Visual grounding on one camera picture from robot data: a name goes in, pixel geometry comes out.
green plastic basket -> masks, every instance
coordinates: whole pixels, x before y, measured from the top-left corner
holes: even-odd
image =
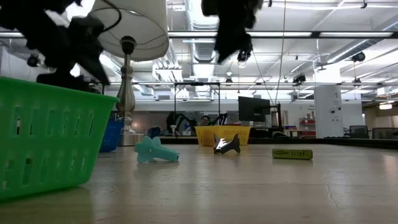
[[[0,78],[0,200],[90,179],[117,98]]]

hanging light fixture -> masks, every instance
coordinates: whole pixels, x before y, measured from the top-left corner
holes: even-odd
[[[122,14],[120,23],[101,34],[99,41],[103,48],[124,58],[120,40],[130,36],[137,42],[131,60],[141,62],[163,57],[169,47],[167,31],[167,8],[164,0],[110,0]],[[109,27],[117,21],[118,12],[103,1],[95,1],[90,15]]]
[[[392,104],[390,104],[390,103],[383,103],[383,104],[381,103],[379,105],[380,110],[389,110],[391,108],[392,108]]]

black cable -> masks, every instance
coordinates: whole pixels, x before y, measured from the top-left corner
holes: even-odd
[[[108,4],[109,6],[111,6],[114,10],[116,10],[118,12],[118,14],[119,14],[119,18],[113,25],[111,25],[111,26],[107,27],[106,29],[104,29],[101,33],[109,31],[109,30],[115,28],[120,23],[120,21],[122,21],[122,12],[120,11],[120,9],[118,9],[118,7],[116,7],[113,3],[109,2],[108,0],[102,0],[102,1],[105,2],[106,4]]]

yellow box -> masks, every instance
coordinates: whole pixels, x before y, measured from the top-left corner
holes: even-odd
[[[233,140],[235,134],[239,134],[241,146],[246,146],[249,141],[251,127],[247,126],[197,126],[195,127],[198,136],[198,142],[201,146],[214,146],[216,134],[226,142]]]

black and white toy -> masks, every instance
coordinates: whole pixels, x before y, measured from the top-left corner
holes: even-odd
[[[237,153],[241,153],[241,148],[239,147],[239,135],[236,134],[234,139],[226,143],[225,139],[220,139],[217,135],[214,135],[215,145],[214,145],[214,154],[221,153],[224,154],[232,149],[234,149]]]

